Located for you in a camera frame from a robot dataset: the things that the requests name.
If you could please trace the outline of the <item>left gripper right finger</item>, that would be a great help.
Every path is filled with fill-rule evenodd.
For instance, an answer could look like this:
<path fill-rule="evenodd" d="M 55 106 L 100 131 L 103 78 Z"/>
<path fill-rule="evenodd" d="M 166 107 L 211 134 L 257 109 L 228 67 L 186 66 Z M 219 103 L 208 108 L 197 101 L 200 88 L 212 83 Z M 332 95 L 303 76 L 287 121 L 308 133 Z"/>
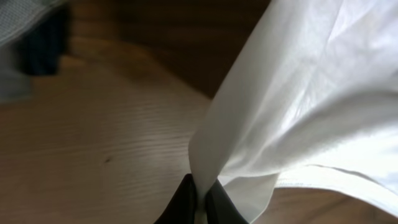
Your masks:
<path fill-rule="evenodd" d="M 208 224 L 248 224 L 217 180 L 205 197 Z"/>

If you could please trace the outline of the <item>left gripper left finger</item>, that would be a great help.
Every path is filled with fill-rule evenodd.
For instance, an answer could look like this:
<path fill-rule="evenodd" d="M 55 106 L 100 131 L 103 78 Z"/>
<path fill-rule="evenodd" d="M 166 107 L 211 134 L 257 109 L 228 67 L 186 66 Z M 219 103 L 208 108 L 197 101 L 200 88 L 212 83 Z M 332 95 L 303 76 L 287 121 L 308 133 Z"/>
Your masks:
<path fill-rule="evenodd" d="M 154 224 L 194 224 L 197 190 L 191 174 L 186 174 L 166 209 Z"/>

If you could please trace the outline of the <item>white t-shirt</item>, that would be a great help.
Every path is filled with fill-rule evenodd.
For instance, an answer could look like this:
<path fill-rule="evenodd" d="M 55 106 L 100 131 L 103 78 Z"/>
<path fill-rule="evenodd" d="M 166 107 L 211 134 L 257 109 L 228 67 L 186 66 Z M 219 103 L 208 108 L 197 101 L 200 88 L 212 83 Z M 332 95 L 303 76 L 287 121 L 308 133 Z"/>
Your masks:
<path fill-rule="evenodd" d="M 274 189 L 335 190 L 397 215 L 397 1 L 268 5 L 190 140 L 249 222 Z"/>

